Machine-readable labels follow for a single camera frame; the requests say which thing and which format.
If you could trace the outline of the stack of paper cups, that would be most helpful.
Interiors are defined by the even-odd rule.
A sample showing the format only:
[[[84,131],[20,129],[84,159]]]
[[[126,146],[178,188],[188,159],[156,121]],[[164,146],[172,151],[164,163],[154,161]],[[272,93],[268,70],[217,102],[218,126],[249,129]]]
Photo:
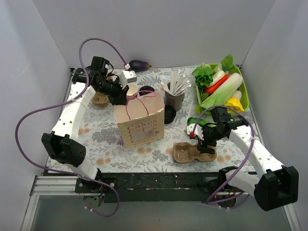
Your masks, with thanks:
[[[138,87],[135,84],[128,84],[127,98],[136,97],[138,94]]]

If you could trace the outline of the cardboard cup carrier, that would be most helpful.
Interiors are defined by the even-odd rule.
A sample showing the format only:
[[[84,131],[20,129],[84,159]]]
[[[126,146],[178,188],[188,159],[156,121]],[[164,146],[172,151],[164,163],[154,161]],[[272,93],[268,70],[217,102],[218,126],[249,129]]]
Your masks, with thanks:
[[[200,153],[197,150],[197,145],[192,145],[188,142],[178,142],[173,145],[173,158],[181,164],[191,163],[194,160],[198,160],[199,162],[212,162],[216,160],[217,152],[215,147],[209,147],[214,148],[214,154]]]

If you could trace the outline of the paper bag with pink handles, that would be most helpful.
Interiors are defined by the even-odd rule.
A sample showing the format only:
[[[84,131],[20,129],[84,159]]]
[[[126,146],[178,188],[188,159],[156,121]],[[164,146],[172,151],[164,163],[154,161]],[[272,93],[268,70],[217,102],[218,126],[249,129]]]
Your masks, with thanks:
[[[162,95],[148,92],[114,106],[114,119],[126,148],[164,137],[165,104]]]

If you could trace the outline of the stack of black lids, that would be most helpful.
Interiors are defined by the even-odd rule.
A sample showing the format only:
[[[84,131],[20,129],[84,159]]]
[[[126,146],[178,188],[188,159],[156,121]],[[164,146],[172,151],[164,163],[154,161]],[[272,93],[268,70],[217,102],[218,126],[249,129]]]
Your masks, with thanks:
[[[176,110],[171,105],[165,105],[164,123],[170,124],[174,121],[176,116]]]

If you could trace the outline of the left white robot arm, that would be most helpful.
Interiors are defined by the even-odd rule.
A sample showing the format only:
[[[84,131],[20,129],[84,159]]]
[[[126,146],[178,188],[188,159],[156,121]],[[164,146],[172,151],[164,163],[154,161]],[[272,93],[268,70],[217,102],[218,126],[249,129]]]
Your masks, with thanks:
[[[125,105],[128,86],[122,87],[119,79],[108,80],[110,62],[94,56],[86,69],[78,68],[72,73],[68,104],[50,133],[44,133],[41,141],[49,157],[66,165],[74,173],[88,178],[86,187],[93,193],[102,188],[97,177],[98,169],[86,158],[86,147],[77,142],[78,131],[88,104],[95,93],[103,93],[113,105]]]

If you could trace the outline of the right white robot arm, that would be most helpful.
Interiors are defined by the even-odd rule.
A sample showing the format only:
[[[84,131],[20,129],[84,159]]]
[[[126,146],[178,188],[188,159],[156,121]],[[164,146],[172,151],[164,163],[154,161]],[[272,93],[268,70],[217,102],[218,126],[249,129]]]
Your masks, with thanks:
[[[252,124],[240,113],[231,116],[228,110],[229,107],[223,105],[209,107],[214,122],[203,126],[195,123],[187,132],[191,138],[198,138],[197,149],[201,153],[213,154],[217,141],[227,137],[245,154],[238,167],[219,171],[218,187],[206,204],[223,203],[224,200],[214,200],[214,197],[221,190],[229,191],[233,187],[253,196],[264,211],[297,202],[299,173],[296,168],[277,160],[255,138]]]

